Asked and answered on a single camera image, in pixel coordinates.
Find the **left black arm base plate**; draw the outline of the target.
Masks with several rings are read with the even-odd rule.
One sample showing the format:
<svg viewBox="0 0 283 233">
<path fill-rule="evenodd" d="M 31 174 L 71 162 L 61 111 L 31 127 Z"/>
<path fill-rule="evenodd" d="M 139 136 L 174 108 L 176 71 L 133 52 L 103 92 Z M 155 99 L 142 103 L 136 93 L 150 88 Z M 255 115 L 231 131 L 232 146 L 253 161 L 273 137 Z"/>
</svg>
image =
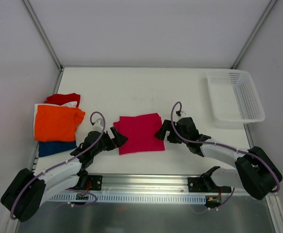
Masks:
<svg viewBox="0 0 283 233">
<path fill-rule="evenodd" d="M 81 191 L 101 191 L 103 176 L 101 175 L 83 175 L 75 186 L 71 189 Z"/>
</svg>

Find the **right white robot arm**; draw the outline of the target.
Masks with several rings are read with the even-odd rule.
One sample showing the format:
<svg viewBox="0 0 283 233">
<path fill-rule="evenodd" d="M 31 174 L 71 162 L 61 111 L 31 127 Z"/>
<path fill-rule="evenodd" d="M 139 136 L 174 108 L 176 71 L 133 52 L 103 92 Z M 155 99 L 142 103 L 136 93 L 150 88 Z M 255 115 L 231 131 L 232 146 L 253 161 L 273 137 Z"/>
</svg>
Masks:
<svg viewBox="0 0 283 233">
<path fill-rule="evenodd" d="M 257 200 L 268 193 L 276 192 L 283 180 L 282 174 L 264 150 L 254 146 L 249 150 L 235 149 L 222 144 L 208 135 L 199 133 L 191 117 L 177 122 L 164 120 L 162 127 L 154 135 L 170 143 L 184 143 L 189 151 L 203 158 L 212 158 L 231 166 L 230 169 L 214 166 L 198 179 L 189 182 L 191 192 L 216 192 L 223 188 L 244 189 Z"/>
</svg>

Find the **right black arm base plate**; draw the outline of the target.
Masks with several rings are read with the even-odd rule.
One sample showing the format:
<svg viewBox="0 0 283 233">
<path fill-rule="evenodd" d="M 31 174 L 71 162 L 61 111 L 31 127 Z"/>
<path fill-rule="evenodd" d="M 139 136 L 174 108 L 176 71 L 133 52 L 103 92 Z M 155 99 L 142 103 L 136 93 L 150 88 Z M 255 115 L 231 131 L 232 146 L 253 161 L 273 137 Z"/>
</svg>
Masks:
<svg viewBox="0 0 283 233">
<path fill-rule="evenodd" d="M 229 186 L 217 186 L 210 178 L 188 177 L 187 186 L 189 193 L 231 193 Z"/>
</svg>

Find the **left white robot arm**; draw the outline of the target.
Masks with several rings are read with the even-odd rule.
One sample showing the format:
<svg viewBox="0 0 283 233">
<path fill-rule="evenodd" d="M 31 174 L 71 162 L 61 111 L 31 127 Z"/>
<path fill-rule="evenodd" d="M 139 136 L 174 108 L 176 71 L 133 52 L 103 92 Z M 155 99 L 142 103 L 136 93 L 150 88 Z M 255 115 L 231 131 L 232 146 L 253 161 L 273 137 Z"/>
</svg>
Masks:
<svg viewBox="0 0 283 233">
<path fill-rule="evenodd" d="M 90 131 L 71 152 L 71 158 L 40 172 L 22 169 L 15 176 L 0 202 L 10 211 L 12 220 L 29 220 L 51 197 L 66 190 L 84 190 L 88 183 L 87 168 L 101 152 L 123 146 L 129 139 L 111 127 L 113 138 L 104 131 Z"/>
</svg>

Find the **pink t-shirt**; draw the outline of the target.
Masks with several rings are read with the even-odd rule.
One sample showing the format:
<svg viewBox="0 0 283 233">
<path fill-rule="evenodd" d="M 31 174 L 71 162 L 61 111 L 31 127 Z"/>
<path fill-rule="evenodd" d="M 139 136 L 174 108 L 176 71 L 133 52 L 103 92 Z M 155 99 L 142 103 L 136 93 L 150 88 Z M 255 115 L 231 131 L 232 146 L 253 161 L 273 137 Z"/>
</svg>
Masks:
<svg viewBox="0 0 283 233">
<path fill-rule="evenodd" d="M 154 135 L 162 127 L 162 120 L 158 113 L 139 116 L 120 116 L 114 122 L 115 129 L 128 138 L 119 148 L 119 155 L 138 152 L 164 151 L 164 142 Z"/>
</svg>

